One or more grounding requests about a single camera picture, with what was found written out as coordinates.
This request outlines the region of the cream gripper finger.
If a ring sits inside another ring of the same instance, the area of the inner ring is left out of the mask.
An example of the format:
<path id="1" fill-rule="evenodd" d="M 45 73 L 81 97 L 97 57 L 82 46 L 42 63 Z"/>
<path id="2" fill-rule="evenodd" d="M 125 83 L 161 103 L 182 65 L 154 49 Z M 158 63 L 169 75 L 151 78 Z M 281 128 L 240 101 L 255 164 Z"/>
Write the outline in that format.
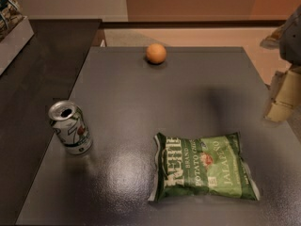
<path id="1" fill-rule="evenodd" d="M 270 85 L 264 117 L 273 122 L 286 121 L 301 105 L 301 72 L 297 69 L 276 72 Z"/>

